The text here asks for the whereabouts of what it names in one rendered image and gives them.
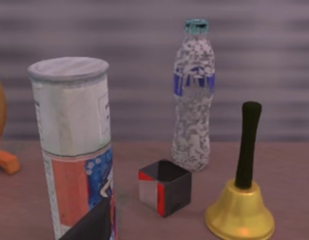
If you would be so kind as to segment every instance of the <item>brown tabletop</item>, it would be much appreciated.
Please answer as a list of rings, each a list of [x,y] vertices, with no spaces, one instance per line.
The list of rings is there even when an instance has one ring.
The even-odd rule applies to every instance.
[[[54,240],[39,142],[2,142],[22,170],[0,170],[0,240]],[[215,240],[204,224],[207,205],[234,177],[239,143],[212,143],[208,168],[195,173],[191,204],[167,218],[138,201],[138,170],[169,158],[169,143],[114,143],[114,187],[120,240]],[[275,218],[271,240],[309,240],[309,143],[259,143],[254,179]]]

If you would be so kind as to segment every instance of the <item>cube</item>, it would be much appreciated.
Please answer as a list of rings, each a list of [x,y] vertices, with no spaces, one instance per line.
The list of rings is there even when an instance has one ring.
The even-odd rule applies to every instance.
[[[191,201],[192,175],[168,160],[160,160],[139,170],[139,200],[167,217]]]

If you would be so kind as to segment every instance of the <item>white lid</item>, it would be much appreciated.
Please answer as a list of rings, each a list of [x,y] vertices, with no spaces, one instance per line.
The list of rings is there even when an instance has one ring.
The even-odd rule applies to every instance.
[[[28,73],[35,80],[43,81],[77,81],[104,74],[109,64],[91,57],[60,57],[42,60],[32,64]]]

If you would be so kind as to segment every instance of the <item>gray wall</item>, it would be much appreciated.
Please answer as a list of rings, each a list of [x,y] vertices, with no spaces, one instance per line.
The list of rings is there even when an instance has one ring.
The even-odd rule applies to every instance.
[[[241,104],[263,104],[258,139],[309,141],[309,0],[0,0],[6,139],[38,139],[27,67],[62,56],[110,63],[115,140],[171,139],[172,68],[186,18],[211,22],[211,138],[236,141]]]

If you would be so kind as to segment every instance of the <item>black handle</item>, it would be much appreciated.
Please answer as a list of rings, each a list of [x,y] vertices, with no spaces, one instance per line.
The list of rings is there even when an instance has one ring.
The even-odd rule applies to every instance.
[[[242,105],[242,135],[235,186],[249,189],[253,180],[254,153],[258,123],[262,106],[258,102],[247,101]]]

